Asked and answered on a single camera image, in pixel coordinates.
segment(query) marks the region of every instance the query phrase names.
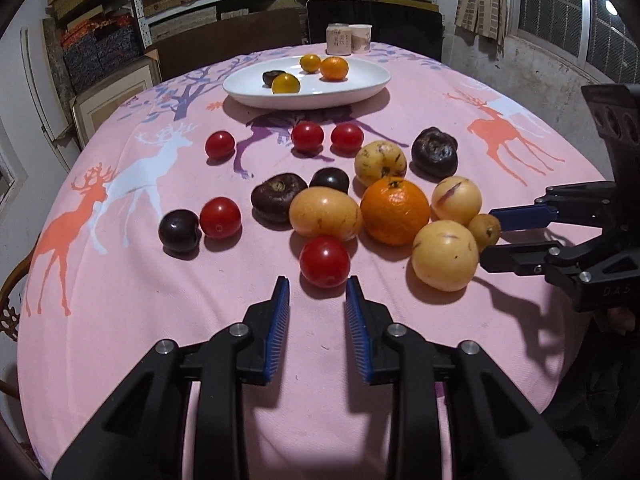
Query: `orange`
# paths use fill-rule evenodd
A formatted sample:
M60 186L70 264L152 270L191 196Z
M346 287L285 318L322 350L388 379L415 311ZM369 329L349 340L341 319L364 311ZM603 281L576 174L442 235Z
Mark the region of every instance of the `orange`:
M280 74L271 83L271 91L274 94L297 94L300 92L300 81L292 74Z
M400 246L414 241L429 222L429 201L422 190L396 176L375 181L360 202L365 231L383 244Z
M320 63L320 73L329 81L342 81L347 77L348 71L349 63L343 57L327 57Z
M320 58L316 54L305 54L300 58L300 68L310 74L315 74L320 68Z

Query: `framed picture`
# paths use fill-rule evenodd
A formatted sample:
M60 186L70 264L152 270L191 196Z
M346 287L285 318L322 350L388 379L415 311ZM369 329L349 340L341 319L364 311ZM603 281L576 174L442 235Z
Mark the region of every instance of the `framed picture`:
M84 149L100 125L127 99L162 81L158 51L152 50L71 99L71 113Z

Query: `table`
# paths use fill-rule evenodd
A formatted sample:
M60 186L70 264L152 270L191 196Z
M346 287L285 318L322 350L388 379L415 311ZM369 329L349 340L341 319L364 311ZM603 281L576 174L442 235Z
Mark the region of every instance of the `table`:
M532 203L545 186L601 180L572 146L514 101L440 63L373 44L367 59L392 73L388 89L349 107L265 112L225 99L233 70L280 56L324 52L297 46L239 56L162 83L122 105L100 128L62 186L36 250L18 340L22 408L31 443L50 473L84 423L161 338L208 340L270 297L276 277L291 282L289 335L281 373L267 388L244 388L253 478L382 478L390 389L369 388L347 359L344 288L317 290L300 278L304 240L266 229L250 193L276 173L309 181L353 159L334 155L334 124L355 122L366 142L408 147L438 126L459 141L458 174L478 183L482 210ZM324 151L294 156L289 134L300 120L321 123ZM234 156L208 164L204 142L230 131ZM428 196L434 183L407 177ZM350 194L357 198L355 191ZM243 214L241 237L201 244L192 260L162 252L158 222L175 208L199 212L228 196ZM537 233L578 243L589 228L554 225ZM439 293L417 280L409 248L366 235L350 247L365 295L398 322L437 343L478 341L542 410L572 362L588 316L540 277L479 269L464 293ZM187 444L193 439L188 421ZM187 454L185 478L190 472Z

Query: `plate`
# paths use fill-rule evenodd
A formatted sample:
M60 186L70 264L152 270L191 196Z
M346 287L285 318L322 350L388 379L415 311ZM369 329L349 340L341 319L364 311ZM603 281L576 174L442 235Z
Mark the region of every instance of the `plate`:
M229 75L223 84L236 101L253 108L269 110L318 110L350 105L373 97L391 80L389 70L377 63L354 56L345 58L349 73L343 81L327 81L320 75L308 74L300 68L302 56L290 56L263 61ZM297 94L274 94L262 82L269 70L284 70L300 80Z

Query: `metal screw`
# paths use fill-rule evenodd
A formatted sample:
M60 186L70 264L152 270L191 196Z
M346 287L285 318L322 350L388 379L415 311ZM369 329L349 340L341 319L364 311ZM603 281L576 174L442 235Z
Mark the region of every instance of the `metal screw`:
M249 333L249 327L244 323L234 323L229 327L229 333L233 337L242 337Z
M480 351L480 345L475 341L463 341L460 343L460 348L467 355L476 355Z
M162 339L156 343L156 352L162 355L167 355L174 351L175 343L170 339Z
M392 323L386 327L386 331L391 337L402 337L406 334L406 327L401 323Z

